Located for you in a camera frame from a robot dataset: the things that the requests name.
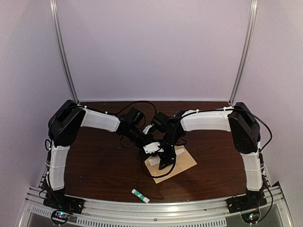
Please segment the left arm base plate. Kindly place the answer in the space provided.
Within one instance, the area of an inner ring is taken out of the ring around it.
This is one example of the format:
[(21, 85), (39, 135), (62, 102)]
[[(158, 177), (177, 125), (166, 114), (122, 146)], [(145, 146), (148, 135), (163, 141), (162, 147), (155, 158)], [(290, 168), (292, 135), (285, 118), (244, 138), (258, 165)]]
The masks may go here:
[(50, 219), (55, 225), (61, 226), (66, 224), (72, 215), (82, 213), (84, 200), (68, 196), (63, 196), (59, 200), (53, 195), (46, 195), (43, 205), (54, 209), (50, 215)]

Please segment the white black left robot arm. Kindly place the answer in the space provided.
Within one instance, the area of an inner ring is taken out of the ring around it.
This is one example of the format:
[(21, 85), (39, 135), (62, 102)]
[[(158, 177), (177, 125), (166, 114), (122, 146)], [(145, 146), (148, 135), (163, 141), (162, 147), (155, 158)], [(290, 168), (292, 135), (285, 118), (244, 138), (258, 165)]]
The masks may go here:
[(142, 149), (153, 142), (154, 136), (138, 128), (144, 118), (143, 113), (132, 108), (128, 113), (117, 114), (99, 111), (80, 105), (73, 100), (66, 100), (48, 122), (48, 141), (50, 143), (47, 158), (47, 185), (53, 193), (49, 201), (58, 210), (68, 206), (68, 199), (60, 194), (65, 188), (65, 170), (67, 157), (80, 138), (88, 130), (106, 131), (129, 139)]

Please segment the tan paper envelope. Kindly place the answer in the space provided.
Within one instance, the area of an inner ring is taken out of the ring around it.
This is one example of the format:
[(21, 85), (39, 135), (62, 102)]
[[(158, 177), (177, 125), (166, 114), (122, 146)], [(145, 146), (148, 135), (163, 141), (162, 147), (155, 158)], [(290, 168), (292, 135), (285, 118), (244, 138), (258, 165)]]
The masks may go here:
[[(175, 146), (175, 152), (176, 152), (177, 158), (176, 158), (176, 163), (175, 163), (173, 170), (167, 176), (164, 176), (161, 178), (153, 178), (153, 180), (156, 184), (159, 184), (165, 180), (168, 180), (169, 178), (172, 178), (197, 165), (197, 162), (190, 155), (190, 153), (187, 151), (185, 146)], [(164, 168), (163, 170), (159, 170), (160, 158), (158, 156), (147, 158), (144, 161), (144, 165), (147, 167), (149, 174), (153, 175), (153, 176), (164, 175), (164, 174), (168, 173), (172, 168), (172, 165), (170, 165), (170, 166)]]

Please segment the white paper letter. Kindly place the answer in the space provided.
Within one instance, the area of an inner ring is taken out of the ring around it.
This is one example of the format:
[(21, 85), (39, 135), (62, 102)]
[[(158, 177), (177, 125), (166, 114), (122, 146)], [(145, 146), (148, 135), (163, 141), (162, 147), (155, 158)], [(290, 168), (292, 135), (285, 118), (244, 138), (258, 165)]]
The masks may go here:
[[(178, 156), (185, 151), (186, 151), (186, 149), (184, 147), (177, 147), (177, 148), (175, 148), (175, 155)], [(160, 153), (156, 157), (148, 158), (147, 161), (149, 162), (150, 166), (155, 166), (155, 165), (159, 165), (161, 161), (168, 161), (171, 157), (173, 157), (172, 154)]]

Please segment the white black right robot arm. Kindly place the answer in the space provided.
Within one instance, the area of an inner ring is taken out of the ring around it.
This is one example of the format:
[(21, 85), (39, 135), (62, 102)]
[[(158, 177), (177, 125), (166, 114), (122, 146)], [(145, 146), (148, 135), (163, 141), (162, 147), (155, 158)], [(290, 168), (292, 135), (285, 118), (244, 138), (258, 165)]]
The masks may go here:
[(159, 144), (161, 166), (174, 167), (180, 160), (174, 150), (178, 140), (193, 135), (190, 150), (201, 166), (177, 182), (194, 200), (246, 193), (242, 203), (249, 209), (261, 201), (263, 122), (244, 103), (213, 110), (180, 110), (173, 116), (158, 113), (152, 124), (165, 134)]

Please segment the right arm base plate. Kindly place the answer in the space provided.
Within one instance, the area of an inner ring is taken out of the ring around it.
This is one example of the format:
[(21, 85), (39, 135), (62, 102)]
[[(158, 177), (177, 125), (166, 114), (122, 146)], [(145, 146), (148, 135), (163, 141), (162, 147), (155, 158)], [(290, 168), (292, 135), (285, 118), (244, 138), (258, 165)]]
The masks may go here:
[(267, 204), (264, 194), (257, 196), (241, 195), (232, 196), (226, 200), (229, 213), (240, 213), (241, 219), (246, 224), (257, 224), (261, 218), (260, 207)]

